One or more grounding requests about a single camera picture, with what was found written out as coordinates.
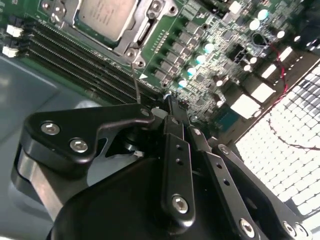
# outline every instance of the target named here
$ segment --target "ram slot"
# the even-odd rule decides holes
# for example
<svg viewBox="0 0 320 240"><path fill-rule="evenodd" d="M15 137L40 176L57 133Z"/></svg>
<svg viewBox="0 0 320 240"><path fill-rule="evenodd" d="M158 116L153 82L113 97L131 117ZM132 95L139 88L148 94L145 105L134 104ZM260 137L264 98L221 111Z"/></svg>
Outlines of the ram slot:
<svg viewBox="0 0 320 240"><path fill-rule="evenodd" d="M87 49L83 48L82 46L78 45L73 41L70 41L69 39L57 33L56 31L40 24L39 26L37 26L36 29L34 29L34 34L42 36L46 38L48 41L51 41L58 45L60 48L63 48L65 51L77 55L78 57L81 57L85 62L90 62L91 64L95 65L98 69L104 71L105 73L118 76L118 82L121 82L122 84L124 84L132 90L135 89L133 78L126 72L96 57ZM142 100L144 97L147 97L153 101L157 98L158 92L153 91L152 89L146 87L141 83L139 83L139 87L141 90Z"/></svg>
<svg viewBox="0 0 320 240"><path fill-rule="evenodd" d="M82 69L81 67L67 60L63 56L60 56L48 50L44 46L37 45L33 42L30 44L29 51L31 51L34 54L37 54L38 56L42 56L43 59L50 60L51 63L55 63L56 66L60 66L64 69L65 72L68 72L71 75L73 74L79 80L85 80L86 83L92 83L91 86L96 86L98 90L104 90L104 92L108 93L109 96L112 96L121 103L135 102L135 99L133 97L123 95L121 91L118 91L112 85L106 84L103 81L101 81L98 76L84 71L84 69Z"/></svg>
<svg viewBox="0 0 320 240"><path fill-rule="evenodd" d="M66 61L73 63L73 65L81 68L87 74L95 76L103 83L115 88L118 92L121 92L123 95L126 95L135 101L136 91L134 89L127 89L125 86L123 86L119 82L119 78L117 75L102 71L102 69L96 67L92 62L84 61L84 59L82 59L81 57L66 52L60 46L55 45L54 43L47 41L44 38L33 37L32 42L36 45L41 46L42 48L46 48L47 51L52 51L54 54L62 56Z"/></svg>

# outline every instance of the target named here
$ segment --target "chip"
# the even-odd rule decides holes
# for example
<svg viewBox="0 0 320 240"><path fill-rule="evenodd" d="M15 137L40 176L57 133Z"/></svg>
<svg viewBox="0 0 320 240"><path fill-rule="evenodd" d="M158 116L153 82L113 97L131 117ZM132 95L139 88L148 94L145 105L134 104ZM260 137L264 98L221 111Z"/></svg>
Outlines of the chip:
<svg viewBox="0 0 320 240"><path fill-rule="evenodd" d="M227 30L224 34L223 34L223 38L227 41L229 41L232 38L233 34L231 31Z"/></svg>
<svg viewBox="0 0 320 240"><path fill-rule="evenodd" d="M138 0L83 0L79 20L106 38L117 41L127 29Z"/></svg>

